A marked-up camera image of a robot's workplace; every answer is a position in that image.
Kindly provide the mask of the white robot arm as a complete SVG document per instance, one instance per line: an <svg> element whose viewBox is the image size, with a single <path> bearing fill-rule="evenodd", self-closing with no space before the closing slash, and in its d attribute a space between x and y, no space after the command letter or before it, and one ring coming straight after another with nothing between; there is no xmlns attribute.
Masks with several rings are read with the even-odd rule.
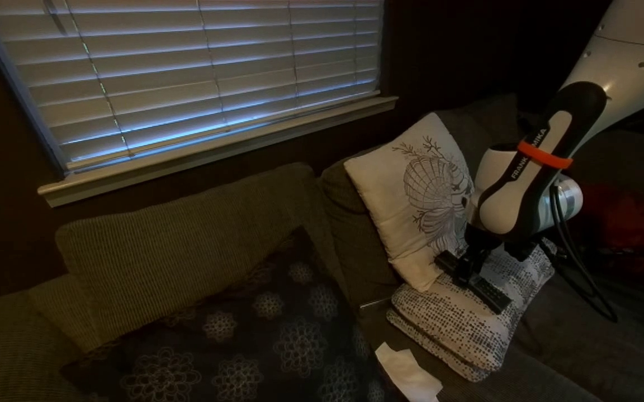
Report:
<svg viewBox="0 0 644 402"><path fill-rule="evenodd" d="M472 291L489 310L509 297L480 277L498 243L525 243L569 213L557 183L568 181L573 156L598 132L644 109L644 0L613 0L573 72L517 144L488 148L477 191L465 207L468 250L441 253L434 263Z"/></svg>

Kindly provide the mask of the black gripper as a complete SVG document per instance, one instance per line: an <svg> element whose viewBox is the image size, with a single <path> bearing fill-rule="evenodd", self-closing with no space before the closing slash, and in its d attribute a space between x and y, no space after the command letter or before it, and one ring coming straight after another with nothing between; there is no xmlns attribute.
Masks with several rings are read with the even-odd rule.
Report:
<svg viewBox="0 0 644 402"><path fill-rule="evenodd" d="M447 273L458 288L472 291L491 313L502 313L509 307L509 297L480 274L480 269L498 246L498 240L478 227L468 227L465 243L468 248L460 258L439 253L434 263Z"/></svg>

